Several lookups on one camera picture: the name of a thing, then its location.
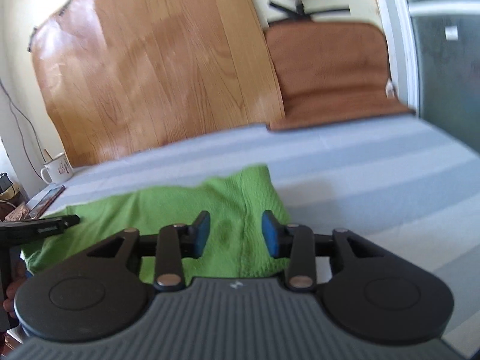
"hand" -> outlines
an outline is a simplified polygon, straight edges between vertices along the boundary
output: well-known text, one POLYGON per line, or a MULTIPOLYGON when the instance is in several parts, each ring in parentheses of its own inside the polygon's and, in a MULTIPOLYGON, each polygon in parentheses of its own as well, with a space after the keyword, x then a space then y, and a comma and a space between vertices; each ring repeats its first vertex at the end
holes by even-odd
POLYGON ((12 318, 17 318, 14 310, 14 298, 20 286, 27 280, 27 267, 25 261, 20 259, 15 267, 13 281, 7 287, 7 299, 3 301, 3 308, 10 314, 12 318))

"gray textured platform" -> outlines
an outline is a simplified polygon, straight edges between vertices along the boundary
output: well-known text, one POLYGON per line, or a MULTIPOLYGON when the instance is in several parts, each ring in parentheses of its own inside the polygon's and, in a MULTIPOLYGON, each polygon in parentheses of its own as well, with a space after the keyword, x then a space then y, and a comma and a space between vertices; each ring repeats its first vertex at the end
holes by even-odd
POLYGON ((86 344, 29 339, 10 360, 445 359, 440 340, 377 346, 333 325, 315 298, 276 279, 195 279, 180 293, 158 295, 147 314, 112 337, 86 344))

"light blue sheet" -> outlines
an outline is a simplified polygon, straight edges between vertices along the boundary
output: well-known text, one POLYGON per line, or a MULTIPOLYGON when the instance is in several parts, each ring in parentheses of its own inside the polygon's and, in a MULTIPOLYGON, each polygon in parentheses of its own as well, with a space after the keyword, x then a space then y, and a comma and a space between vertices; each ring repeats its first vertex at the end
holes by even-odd
MULTIPOLYGON (((480 346, 480 157, 412 116, 283 133, 253 126, 141 152, 78 171, 48 212, 253 163, 268 164, 295 222, 349 228, 445 280, 455 297, 445 339, 466 356, 480 346)), ((329 278, 324 259, 318 275, 329 278)))

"sticker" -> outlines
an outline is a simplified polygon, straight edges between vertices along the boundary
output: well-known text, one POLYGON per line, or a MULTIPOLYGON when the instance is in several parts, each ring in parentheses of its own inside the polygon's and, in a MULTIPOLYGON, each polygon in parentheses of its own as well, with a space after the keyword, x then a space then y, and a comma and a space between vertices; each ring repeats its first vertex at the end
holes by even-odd
POLYGON ((385 95, 387 96, 387 99, 395 98, 395 86, 391 79, 388 79, 387 85, 385 85, 385 95))
POLYGON ((457 41, 458 40, 458 27, 445 27, 445 38, 448 41, 457 41))

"mug handle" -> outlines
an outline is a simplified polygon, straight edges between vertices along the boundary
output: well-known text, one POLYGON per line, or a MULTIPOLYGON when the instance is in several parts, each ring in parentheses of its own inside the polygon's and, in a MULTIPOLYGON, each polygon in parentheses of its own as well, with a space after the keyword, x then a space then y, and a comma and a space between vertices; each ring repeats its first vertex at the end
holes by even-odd
POLYGON ((44 171, 44 170, 47 170, 47 168, 43 167, 42 170, 40 171, 40 175, 42 176, 43 181, 45 181, 45 183, 47 183, 47 184, 52 184, 53 181, 48 181, 48 180, 45 178, 45 176, 43 175, 43 171, 44 171))

